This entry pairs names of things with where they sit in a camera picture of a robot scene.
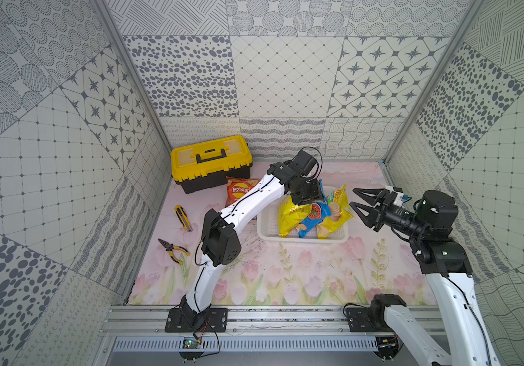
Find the blue Lay's chip bag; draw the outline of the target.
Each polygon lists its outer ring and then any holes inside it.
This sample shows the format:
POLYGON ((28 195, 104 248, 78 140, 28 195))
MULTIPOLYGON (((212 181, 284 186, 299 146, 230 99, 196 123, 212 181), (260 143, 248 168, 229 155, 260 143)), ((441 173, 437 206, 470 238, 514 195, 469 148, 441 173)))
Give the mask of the blue Lay's chip bag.
POLYGON ((320 198, 311 204, 310 214, 296 227, 299 238, 305 238, 313 228, 331 215, 321 180, 318 181, 318 187, 321 193, 320 198))

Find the yellow Lay's bag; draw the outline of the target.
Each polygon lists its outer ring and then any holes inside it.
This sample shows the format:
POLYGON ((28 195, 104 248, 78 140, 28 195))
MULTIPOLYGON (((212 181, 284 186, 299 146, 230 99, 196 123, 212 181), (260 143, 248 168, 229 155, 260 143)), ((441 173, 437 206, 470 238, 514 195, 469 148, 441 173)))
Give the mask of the yellow Lay's bag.
POLYGON ((332 233, 339 230, 345 222, 353 218, 347 198, 347 186, 343 185, 331 192, 326 200, 330 213, 317 225, 318 239, 327 239, 332 233))
POLYGON ((288 195, 279 205, 278 228, 280 237, 287 237, 312 212, 310 204, 297 205, 288 195))

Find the red Lay's chip bag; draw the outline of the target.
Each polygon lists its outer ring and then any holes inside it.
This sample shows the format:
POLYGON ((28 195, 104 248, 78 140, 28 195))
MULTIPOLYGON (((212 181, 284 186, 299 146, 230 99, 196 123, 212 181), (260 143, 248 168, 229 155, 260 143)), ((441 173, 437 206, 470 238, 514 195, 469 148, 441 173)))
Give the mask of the red Lay's chip bag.
POLYGON ((245 179, 245 178, 227 178, 227 199, 225 207, 229 207, 249 191, 251 191, 259 183, 258 179, 245 179))

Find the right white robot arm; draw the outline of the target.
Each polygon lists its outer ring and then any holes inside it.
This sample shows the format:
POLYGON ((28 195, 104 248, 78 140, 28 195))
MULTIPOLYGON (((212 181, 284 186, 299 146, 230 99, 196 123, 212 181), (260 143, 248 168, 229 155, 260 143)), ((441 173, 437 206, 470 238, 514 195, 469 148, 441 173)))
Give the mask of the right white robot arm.
POLYGON ((458 216, 455 199, 428 190, 409 211, 403 207, 407 198, 399 188, 355 188, 353 192, 363 202, 352 202, 350 207, 368 228, 378 232, 388 226, 411 247, 437 300, 449 350, 417 322, 397 294, 376 294, 369 307, 345 305, 350 331, 369 323, 377 331, 393 332, 379 341, 376 355, 383 360, 393 359, 405 347, 420 365, 498 365, 478 306, 468 255, 451 237, 458 216))

